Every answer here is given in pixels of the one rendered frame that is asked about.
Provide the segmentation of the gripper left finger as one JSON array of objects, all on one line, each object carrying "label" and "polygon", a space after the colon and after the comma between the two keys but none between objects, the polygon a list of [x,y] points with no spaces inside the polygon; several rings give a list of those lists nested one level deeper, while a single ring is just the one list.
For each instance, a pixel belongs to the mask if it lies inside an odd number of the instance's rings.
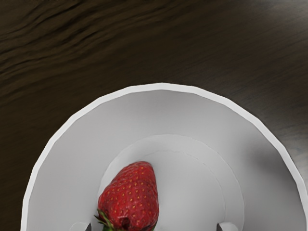
[{"label": "gripper left finger", "polygon": [[71,226],[71,231],[92,231],[91,223],[77,222]]}]

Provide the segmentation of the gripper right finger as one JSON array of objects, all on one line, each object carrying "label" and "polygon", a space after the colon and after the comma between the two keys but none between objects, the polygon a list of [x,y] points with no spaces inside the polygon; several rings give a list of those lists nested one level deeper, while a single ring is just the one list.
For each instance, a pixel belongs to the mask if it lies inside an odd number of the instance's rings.
[{"label": "gripper right finger", "polygon": [[237,227],[231,222],[221,222],[217,224],[217,231],[237,231]]}]

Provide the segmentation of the red strawberry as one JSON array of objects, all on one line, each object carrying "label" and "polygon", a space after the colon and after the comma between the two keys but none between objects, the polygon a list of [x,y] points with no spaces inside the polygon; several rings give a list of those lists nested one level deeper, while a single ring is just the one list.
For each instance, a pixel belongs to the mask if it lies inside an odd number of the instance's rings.
[{"label": "red strawberry", "polygon": [[97,212],[102,231],[154,231],[159,201],[152,165],[139,161],[120,170],[99,196]]}]

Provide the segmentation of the white plate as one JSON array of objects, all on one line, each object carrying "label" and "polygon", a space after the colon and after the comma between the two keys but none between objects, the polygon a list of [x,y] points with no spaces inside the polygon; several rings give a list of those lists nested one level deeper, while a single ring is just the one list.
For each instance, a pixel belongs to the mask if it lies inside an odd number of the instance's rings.
[{"label": "white plate", "polygon": [[23,199],[20,231],[101,231],[98,197],[147,161],[159,197],[155,231],[308,231],[308,192],[286,148],[252,114],[206,90],[158,83],[96,99],[50,138]]}]

